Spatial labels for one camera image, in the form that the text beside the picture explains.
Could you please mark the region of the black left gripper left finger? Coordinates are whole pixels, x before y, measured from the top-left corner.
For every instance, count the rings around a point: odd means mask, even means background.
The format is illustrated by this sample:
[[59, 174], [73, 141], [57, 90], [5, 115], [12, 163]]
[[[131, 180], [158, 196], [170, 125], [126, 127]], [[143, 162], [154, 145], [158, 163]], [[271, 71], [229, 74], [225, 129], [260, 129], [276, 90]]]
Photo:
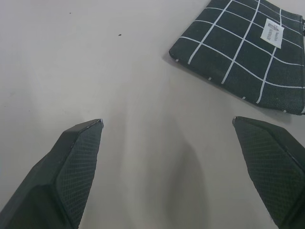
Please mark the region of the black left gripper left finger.
[[65, 130], [0, 212], [0, 229], [78, 229], [92, 187], [103, 120]]

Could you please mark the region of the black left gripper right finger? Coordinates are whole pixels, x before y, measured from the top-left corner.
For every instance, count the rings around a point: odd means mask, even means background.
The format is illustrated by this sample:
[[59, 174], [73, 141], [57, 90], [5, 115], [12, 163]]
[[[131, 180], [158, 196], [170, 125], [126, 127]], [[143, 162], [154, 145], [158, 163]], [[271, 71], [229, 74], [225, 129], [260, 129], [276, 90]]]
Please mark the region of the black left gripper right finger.
[[248, 174], [279, 229], [305, 229], [305, 147], [286, 129], [236, 116]]

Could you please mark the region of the dark green checked fabric pouch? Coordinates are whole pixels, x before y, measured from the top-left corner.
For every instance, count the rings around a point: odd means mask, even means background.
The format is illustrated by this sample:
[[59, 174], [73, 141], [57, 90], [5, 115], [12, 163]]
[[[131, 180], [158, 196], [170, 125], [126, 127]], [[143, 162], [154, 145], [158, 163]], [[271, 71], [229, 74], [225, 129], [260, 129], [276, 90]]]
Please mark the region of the dark green checked fabric pouch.
[[305, 18], [267, 0], [210, 0], [169, 55], [249, 103], [305, 115], [304, 37]]

